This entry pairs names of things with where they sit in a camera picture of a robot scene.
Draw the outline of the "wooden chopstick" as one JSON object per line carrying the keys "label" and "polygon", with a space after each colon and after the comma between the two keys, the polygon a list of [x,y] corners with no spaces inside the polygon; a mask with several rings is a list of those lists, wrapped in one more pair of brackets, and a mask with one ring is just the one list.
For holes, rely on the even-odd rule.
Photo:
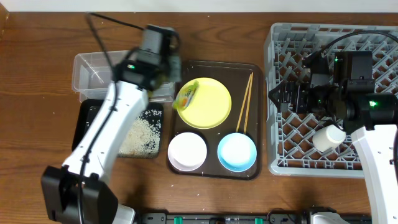
{"label": "wooden chopstick", "polygon": [[251,91],[252,91],[252,79],[253,79],[253,72],[251,73],[251,76],[249,77],[249,89],[248,89],[248,102],[246,105],[246,115],[245,115],[245,120],[244,120],[244,130],[243,133],[246,134],[247,126],[248,126],[248,117],[249,117],[249,108],[250,108],[250,102],[251,102]]}
{"label": "wooden chopstick", "polygon": [[245,90],[245,93],[244,93],[244,98],[243,98],[243,102],[242,102],[242,105],[241,105],[241,110],[239,112],[239,118],[238,118],[238,123],[237,123],[237,126],[236,126],[236,132],[239,131],[239,127],[240,127],[241,120],[242,120],[242,117],[243,117],[243,112],[244,112],[244,110],[246,110],[246,105],[247,105],[247,102],[248,102],[248,100],[247,100],[247,98],[248,98],[248,89],[249,89],[249,79],[248,79],[248,82],[247,82],[247,85],[246,85],[246,90]]}

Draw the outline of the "blue bowl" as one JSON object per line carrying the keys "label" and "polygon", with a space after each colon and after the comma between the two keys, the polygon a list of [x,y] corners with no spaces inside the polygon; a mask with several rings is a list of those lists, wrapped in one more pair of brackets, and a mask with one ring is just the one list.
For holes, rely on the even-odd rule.
{"label": "blue bowl", "polygon": [[250,169],[257,159],[254,141],[245,134],[231,133],[221,139],[217,147],[220,164],[231,172]]}

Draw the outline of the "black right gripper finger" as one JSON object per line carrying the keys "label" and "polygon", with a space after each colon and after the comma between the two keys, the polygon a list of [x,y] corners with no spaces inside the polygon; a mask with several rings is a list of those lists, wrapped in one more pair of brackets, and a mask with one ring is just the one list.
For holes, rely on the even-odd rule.
{"label": "black right gripper finger", "polygon": [[269,91],[269,97],[280,97],[284,94],[286,83],[279,83],[275,88]]}
{"label": "black right gripper finger", "polygon": [[283,102],[282,97],[280,95],[269,95],[269,99],[271,100],[271,102],[273,102],[273,104],[277,108],[277,112],[280,113]]}

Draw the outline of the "green snack wrapper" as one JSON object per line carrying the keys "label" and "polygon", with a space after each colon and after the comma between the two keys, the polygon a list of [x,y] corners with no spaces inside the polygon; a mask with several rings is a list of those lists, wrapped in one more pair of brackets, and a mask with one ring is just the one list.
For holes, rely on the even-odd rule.
{"label": "green snack wrapper", "polygon": [[172,105],[173,108],[176,110],[185,110],[186,108],[188,108],[195,96],[196,91],[198,90],[198,87],[198,81],[186,83],[178,92]]}

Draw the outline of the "pink bowl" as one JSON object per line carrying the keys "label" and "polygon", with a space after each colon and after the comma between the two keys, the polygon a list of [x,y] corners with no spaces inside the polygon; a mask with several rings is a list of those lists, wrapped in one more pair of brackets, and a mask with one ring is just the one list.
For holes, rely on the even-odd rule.
{"label": "pink bowl", "polygon": [[198,169],[205,162],[207,146],[198,134],[180,133],[170,141],[167,155],[175,169],[190,172]]}

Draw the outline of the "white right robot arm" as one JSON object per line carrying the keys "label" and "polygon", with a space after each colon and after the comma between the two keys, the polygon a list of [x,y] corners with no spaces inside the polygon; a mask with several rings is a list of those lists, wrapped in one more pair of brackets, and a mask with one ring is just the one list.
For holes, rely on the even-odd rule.
{"label": "white right robot arm", "polygon": [[268,92],[278,112],[322,114],[343,122],[361,161],[373,223],[397,223],[397,97],[376,93],[370,51],[303,59],[308,83],[281,82]]}

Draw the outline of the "white cup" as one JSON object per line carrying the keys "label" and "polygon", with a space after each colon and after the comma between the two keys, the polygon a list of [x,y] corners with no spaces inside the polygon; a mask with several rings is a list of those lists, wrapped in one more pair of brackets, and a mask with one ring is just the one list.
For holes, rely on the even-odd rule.
{"label": "white cup", "polygon": [[336,149],[346,138],[346,133],[335,125],[329,125],[316,131],[312,143],[316,150],[325,152]]}

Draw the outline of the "yellow plate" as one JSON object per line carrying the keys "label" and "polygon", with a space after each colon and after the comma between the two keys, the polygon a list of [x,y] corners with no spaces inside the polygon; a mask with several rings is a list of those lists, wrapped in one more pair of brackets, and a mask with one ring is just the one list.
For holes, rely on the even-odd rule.
{"label": "yellow plate", "polygon": [[195,78],[181,87],[178,96],[197,84],[196,92],[184,109],[177,109],[180,118],[197,129],[210,129],[220,125],[231,112],[232,99],[228,89],[213,78]]}

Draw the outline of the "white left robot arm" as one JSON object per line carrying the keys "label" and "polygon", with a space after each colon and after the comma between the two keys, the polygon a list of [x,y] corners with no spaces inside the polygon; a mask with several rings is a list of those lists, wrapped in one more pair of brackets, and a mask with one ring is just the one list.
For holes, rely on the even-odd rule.
{"label": "white left robot arm", "polygon": [[94,121],[60,168],[41,177],[50,220],[59,223],[133,223],[133,208],[109,188],[110,174],[135,119],[147,108],[149,93],[181,79],[180,37],[171,27],[148,25],[140,47],[111,66],[112,80]]}

